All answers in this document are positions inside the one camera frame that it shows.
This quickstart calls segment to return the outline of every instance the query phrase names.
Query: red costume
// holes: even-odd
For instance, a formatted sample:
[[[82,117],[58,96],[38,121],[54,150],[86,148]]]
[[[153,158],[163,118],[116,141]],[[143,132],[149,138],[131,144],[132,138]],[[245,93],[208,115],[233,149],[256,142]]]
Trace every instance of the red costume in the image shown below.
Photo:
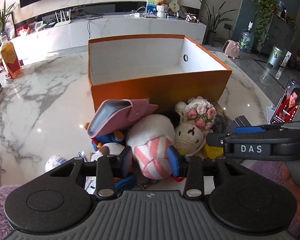
[[[298,110],[298,104],[289,108],[289,101],[290,98],[287,98],[284,100],[281,105],[278,108],[278,111],[276,113],[277,116],[279,116],[280,113],[285,115],[286,117],[283,119],[285,122],[290,122],[290,119],[293,119],[295,116],[297,110]]]

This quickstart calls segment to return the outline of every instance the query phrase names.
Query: silver screw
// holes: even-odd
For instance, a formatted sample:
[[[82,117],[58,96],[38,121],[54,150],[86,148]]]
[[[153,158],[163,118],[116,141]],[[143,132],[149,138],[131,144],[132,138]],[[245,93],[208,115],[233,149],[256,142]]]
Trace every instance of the silver screw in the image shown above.
[[[186,194],[189,197],[199,197],[202,194],[202,192],[201,192],[201,190],[198,190],[196,188],[192,188],[192,189],[188,189],[186,191]]]
[[[112,196],[114,193],[114,191],[112,189],[109,189],[109,188],[104,188],[104,189],[101,189],[99,190],[98,194],[101,196],[101,197],[110,197]]]

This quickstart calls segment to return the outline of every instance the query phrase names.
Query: black pom-pom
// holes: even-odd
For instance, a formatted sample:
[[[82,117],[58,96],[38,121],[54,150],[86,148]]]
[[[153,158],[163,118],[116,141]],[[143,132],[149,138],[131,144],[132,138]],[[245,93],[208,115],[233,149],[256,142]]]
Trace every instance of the black pom-pom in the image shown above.
[[[180,124],[180,114],[178,114],[176,111],[170,110],[170,111],[162,112],[160,114],[168,117],[174,128],[179,126],[179,124]]]

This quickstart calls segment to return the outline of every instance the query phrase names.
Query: gray ribbed panel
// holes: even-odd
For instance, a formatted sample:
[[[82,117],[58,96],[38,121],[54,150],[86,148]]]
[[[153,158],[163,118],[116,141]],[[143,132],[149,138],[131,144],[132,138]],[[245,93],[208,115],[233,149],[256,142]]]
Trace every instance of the gray ribbed panel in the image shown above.
[[[50,236],[18,231],[7,240],[292,240],[288,232],[247,236],[223,228],[200,202],[182,198],[178,191],[124,191],[102,201],[82,224]]]

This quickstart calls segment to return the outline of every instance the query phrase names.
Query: pink heater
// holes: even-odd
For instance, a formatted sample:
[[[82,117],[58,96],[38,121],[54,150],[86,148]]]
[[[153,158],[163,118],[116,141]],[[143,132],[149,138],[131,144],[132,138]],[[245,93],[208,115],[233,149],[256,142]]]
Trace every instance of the pink heater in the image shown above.
[[[240,45],[237,41],[228,40],[224,45],[222,52],[227,57],[237,58],[240,54]]]

